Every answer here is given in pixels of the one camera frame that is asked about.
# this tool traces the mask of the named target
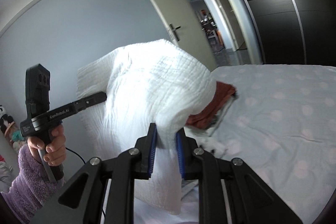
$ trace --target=door handle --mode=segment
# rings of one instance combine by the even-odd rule
[[[174,34],[176,41],[180,41],[180,38],[177,35],[176,30],[180,29],[181,26],[178,26],[178,27],[174,28],[173,24],[169,24],[169,27],[170,27],[170,30],[172,31],[172,33]]]

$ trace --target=polka dot sheet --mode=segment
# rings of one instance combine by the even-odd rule
[[[336,68],[243,65],[212,74],[238,93],[213,135],[224,159],[242,158],[311,224],[336,188]]]

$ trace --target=cream door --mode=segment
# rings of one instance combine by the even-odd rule
[[[205,33],[187,0],[151,0],[172,42],[210,71],[217,65]]]

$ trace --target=metal screw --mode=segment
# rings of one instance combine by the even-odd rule
[[[194,153],[196,155],[202,155],[204,153],[204,150],[202,148],[195,148]]]
[[[97,165],[98,163],[100,163],[100,159],[99,158],[92,158],[92,159],[90,159],[90,164],[91,165]]]
[[[235,166],[241,166],[241,165],[243,165],[243,160],[241,159],[241,158],[234,158],[233,160],[232,160],[232,163],[235,165]]]
[[[131,155],[136,155],[137,153],[139,153],[139,149],[131,148],[130,150],[128,150],[128,153],[130,153]]]

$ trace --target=hand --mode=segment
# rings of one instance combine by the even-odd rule
[[[47,154],[44,155],[43,159],[50,166],[58,166],[60,165],[66,158],[66,150],[65,150],[65,136],[64,136],[64,128],[62,125],[57,126],[51,132],[52,136],[55,138],[53,141],[47,145],[46,151]],[[38,150],[44,149],[44,142],[38,137],[29,137],[28,138],[28,146],[31,155],[41,163],[41,158]]]

